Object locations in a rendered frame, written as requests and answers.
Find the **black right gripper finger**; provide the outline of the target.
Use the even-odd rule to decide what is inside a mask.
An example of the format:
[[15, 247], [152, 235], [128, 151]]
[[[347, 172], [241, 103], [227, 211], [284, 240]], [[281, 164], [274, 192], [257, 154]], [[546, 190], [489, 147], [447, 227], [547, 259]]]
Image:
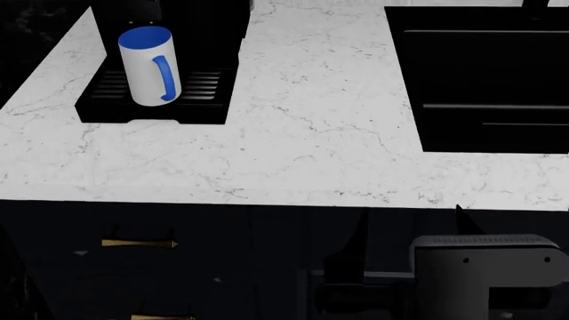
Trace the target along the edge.
[[455, 206], [455, 223], [460, 236], [484, 235], [485, 232], [472, 220], [459, 204]]
[[362, 284], [367, 255], [370, 208], [360, 214], [357, 227], [345, 246], [324, 260], [325, 284]]

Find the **black coffee machine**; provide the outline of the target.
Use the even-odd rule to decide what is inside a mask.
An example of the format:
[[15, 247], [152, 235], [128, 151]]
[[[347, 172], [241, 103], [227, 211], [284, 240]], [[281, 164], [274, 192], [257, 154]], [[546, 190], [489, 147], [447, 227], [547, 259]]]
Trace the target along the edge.
[[[106, 57], [75, 104], [81, 122], [225, 124], [253, 0], [89, 0], [89, 5]], [[132, 99], [119, 37], [153, 26], [172, 32], [181, 88], [178, 98], [161, 106], [141, 106]]]

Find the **black faucet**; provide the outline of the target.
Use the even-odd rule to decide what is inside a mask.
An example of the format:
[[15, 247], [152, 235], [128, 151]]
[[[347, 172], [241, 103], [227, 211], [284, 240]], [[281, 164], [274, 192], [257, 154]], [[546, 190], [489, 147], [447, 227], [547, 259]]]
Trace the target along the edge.
[[522, 8], [525, 10], [528, 18], [532, 20], [541, 20], [549, 7], [549, 0], [523, 0]]

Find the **dark cabinet front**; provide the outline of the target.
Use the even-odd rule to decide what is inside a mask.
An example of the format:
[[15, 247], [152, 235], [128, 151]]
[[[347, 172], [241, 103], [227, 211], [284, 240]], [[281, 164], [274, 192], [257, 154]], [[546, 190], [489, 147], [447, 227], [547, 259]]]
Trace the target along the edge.
[[[362, 284], [414, 284], [419, 236], [459, 236], [455, 206], [369, 207]], [[569, 254], [569, 212], [472, 210], [485, 235], [543, 236]], [[324, 260], [364, 207], [0, 200], [0, 320], [392, 320], [320, 314]], [[101, 239], [175, 239], [173, 250]], [[569, 320], [569, 282], [493, 287], [488, 320]]]

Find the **white mug blue handle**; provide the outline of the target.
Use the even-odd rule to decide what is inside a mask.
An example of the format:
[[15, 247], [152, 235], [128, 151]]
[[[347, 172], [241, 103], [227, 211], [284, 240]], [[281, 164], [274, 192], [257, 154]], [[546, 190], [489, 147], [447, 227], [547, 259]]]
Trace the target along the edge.
[[144, 26], [118, 37], [128, 87], [135, 103], [156, 107], [180, 97], [181, 81], [172, 33]]

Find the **black sink basin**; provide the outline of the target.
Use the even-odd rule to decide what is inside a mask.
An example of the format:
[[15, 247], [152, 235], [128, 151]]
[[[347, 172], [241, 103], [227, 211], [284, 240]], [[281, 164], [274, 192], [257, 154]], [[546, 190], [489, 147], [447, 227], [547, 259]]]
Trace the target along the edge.
[[423, 151], [569, 154], [569, 6], [385, 12]]

